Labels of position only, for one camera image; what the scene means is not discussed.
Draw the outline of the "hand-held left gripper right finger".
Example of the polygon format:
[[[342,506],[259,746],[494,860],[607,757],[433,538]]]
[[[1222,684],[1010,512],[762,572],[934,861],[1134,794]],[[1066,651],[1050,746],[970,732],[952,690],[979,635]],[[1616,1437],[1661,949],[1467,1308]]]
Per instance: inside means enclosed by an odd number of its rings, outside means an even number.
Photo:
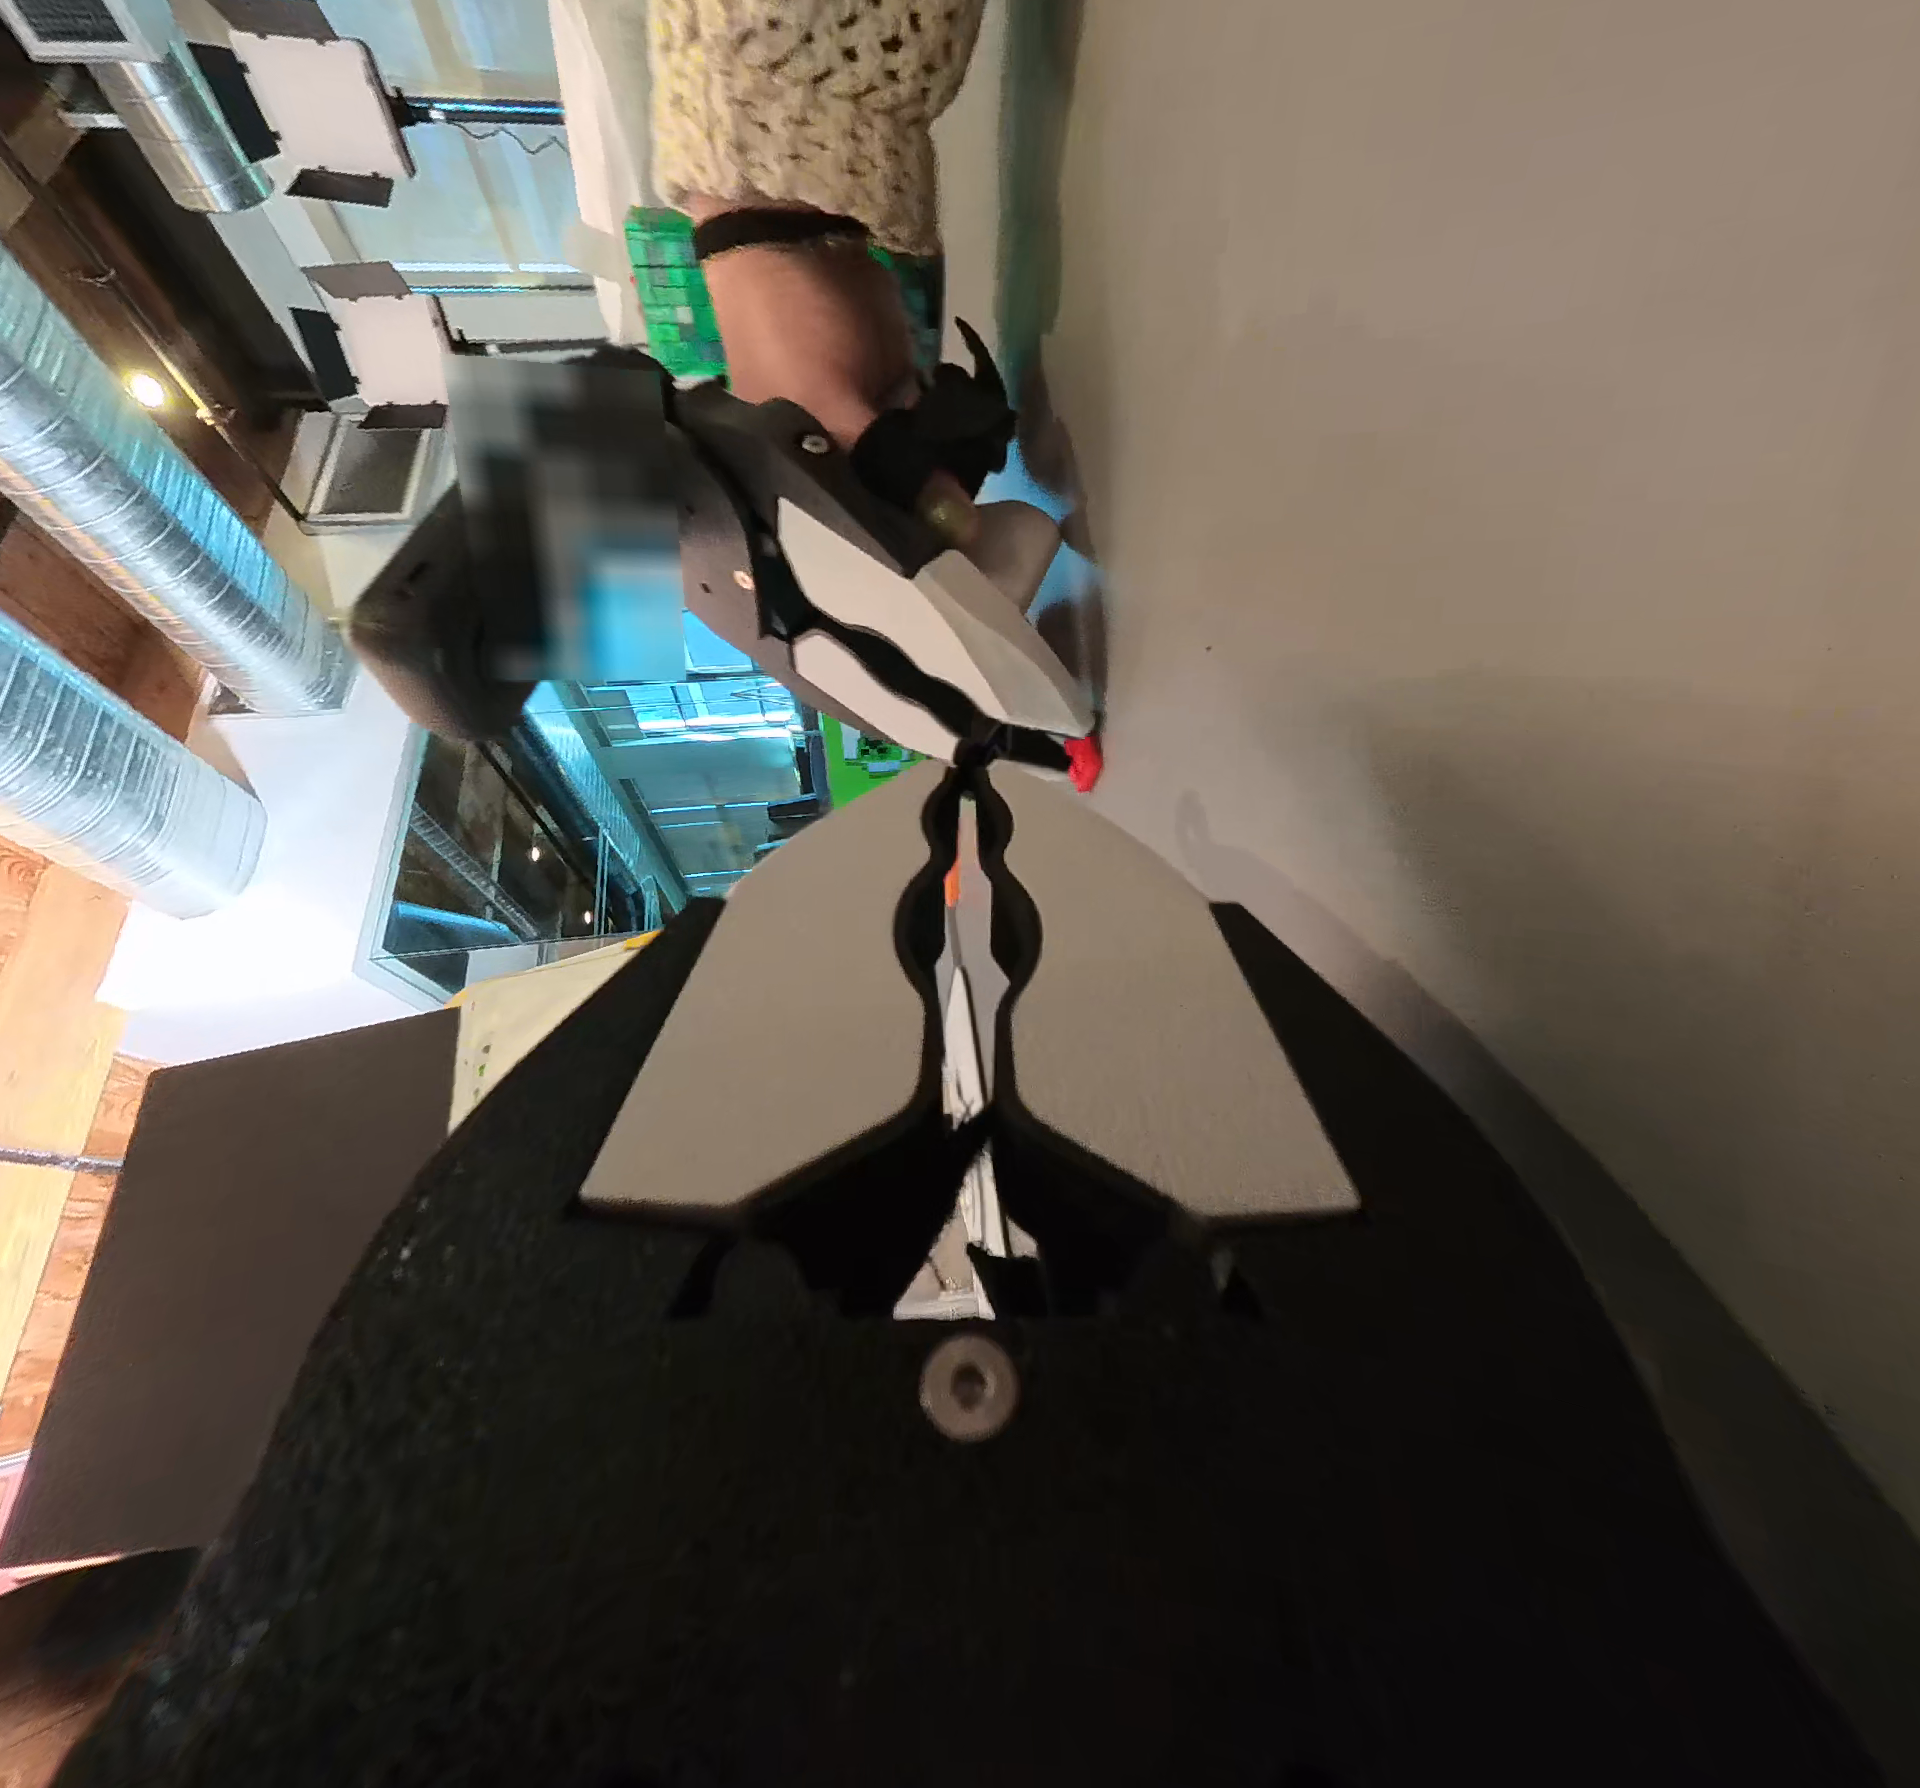
[[[972,794],[995,1014],[989,1140],[1051,1313],[1165,1254],[1360,1216],[1216,904],[1066,792]]]

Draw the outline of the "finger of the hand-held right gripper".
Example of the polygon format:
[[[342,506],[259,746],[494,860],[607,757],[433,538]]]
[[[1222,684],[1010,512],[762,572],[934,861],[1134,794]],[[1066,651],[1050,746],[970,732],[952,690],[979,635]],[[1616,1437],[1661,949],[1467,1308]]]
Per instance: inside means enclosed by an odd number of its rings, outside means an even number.
[[[1029,618],[1064,531],[1013,501],[988,506],[986,535],[984,560],[937,550],[910,571],[839,506],[779,496],[779,559],[799,595],[786,649],[808,628],[893,646],[972,696],[1006,757],[1040,766],[1097,730],[1085,682]]]
[[[873,648],[855,649],[833,633],[808,628],[787,649],[799,680],[829,696],[829,706],[863,734],[946,765],[992,765],[995,734],[972,696],[893,646],[871,637],[855,640]]]

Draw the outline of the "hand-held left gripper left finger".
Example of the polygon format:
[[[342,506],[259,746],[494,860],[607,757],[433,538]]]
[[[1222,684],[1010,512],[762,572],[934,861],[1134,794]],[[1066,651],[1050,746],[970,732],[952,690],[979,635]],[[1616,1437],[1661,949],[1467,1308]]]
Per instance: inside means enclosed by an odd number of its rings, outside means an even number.
[[[937,982],[962,795],[906,772],[734,888],[585,1210],[775,1248],[844,1314],[898,1317],[970,1169]]]

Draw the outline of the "person's right forearm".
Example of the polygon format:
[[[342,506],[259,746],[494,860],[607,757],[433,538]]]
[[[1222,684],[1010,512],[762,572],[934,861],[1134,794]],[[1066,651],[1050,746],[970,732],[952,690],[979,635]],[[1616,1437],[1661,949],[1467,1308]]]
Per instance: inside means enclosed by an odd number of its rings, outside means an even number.
[[[795,207],[945,251],[932,130],[988,0],[649,0],[661,207]]]

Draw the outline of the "green lego box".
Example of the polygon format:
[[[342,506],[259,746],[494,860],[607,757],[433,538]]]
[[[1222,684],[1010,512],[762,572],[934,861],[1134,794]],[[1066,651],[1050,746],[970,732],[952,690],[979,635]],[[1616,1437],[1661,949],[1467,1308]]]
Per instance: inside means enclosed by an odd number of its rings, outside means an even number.
[[[687,214],[635,207],[623,226],[647,351],[679,382],[727,382],[727,358],[705,268]],[[873,249],[895,279],[917,346],[932,371],[945,353],[948,263]],[[896,743],[861,735],[851,724],[820,724],[827,772],[814,786],[835,808],[891,786],[920,759]]]

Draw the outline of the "white studio light panel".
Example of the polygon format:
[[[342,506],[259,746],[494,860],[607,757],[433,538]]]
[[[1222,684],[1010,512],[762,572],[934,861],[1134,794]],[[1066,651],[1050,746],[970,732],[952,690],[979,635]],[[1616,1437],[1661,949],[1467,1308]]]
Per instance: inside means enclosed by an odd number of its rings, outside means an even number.
[[[385,211],[417,174],[396,96],[368,44],[338,34],[320,0],[206,0],[253,107],[274,136],[278,190]]]
[[[359,427],[443,431],[451,337],[442,303],[390,261],[309,267],[315,307],[293,307],[302,353],[329,407],[352,402]]]

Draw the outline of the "white paper stack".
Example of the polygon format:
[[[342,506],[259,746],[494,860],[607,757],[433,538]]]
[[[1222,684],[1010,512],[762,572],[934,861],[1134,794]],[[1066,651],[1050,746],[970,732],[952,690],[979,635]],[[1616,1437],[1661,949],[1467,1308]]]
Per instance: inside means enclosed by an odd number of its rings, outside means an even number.
[[[626,222],[654,201],[649,0],[546,0],[578,219],[567,259],[617,346],[645,346]]]

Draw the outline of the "large black board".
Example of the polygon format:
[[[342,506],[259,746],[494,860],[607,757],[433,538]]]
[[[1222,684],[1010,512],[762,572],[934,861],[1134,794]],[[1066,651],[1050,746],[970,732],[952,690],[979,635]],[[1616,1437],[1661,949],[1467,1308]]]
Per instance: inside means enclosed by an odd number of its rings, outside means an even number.
[[[303,1356],[449,1127],[460,1014],[148,1085],[5,1526],[5,1569],[208,1548]]]

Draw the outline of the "silver ventilation duct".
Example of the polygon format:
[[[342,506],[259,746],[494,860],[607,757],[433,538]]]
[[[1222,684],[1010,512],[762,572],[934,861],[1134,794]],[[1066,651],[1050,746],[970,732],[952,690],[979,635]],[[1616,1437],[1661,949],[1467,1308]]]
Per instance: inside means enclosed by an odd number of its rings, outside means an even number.
[[[262,802],[67,658],[2,618],[2,830],[173,919],[251,885]]]
[[[355,666],[237,512],[2,251],[8,499],[259,716],[338,710]]]
[[[179,208],[232,217],[270,203],[274,184],[249,159],[204,72],[184,45],[152,62],[92,62],[108,107]]]

